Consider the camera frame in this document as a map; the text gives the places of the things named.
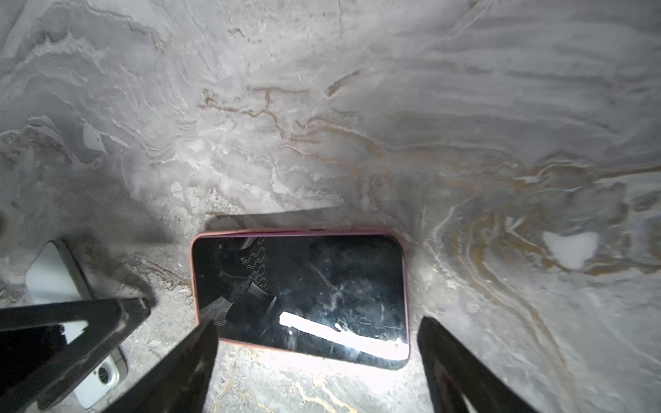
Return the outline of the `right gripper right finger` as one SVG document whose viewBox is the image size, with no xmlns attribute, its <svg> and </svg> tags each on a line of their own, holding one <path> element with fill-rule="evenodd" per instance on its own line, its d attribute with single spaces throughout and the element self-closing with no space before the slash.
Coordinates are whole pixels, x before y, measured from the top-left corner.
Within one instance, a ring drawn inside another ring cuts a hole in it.
<svg viewBox="0 0 661 413">
<path fill-rule="evenodd" d="M 435 412 L 533 412 L 435 318 L 422 319 L 418 348 Z"/>
</svg>

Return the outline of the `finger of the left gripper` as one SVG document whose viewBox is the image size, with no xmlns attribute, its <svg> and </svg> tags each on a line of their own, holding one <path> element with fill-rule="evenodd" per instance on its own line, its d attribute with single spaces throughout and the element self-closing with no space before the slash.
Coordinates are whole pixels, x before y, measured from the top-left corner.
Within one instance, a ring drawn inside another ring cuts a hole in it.
<svg viewBox="0 0 661 413">
<path fill-rule="evenodd" d="M 89 322 L 86 332 L 1 396 L 3 411 L 24 411 L 38 402 L 44 410 L 58 404 L 151 313 L 145 298 L 96 299 L 76 304 L 74 318 Z M 1 331 L 59 325 L 68 314 L 51 306 L 1 311 Z"/>
</svg>

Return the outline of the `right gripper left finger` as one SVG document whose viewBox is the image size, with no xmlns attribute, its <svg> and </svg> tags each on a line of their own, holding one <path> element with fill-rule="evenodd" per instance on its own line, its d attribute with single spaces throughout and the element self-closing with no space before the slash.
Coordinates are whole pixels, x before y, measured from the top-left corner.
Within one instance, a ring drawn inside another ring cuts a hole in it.
<svg viewBox="0 0 661 413">
<path fill-rule="evenodd" d="M 108 412 L 201 412 L 217 355 L 215 325 L 194 328 Z"/>
</svg>

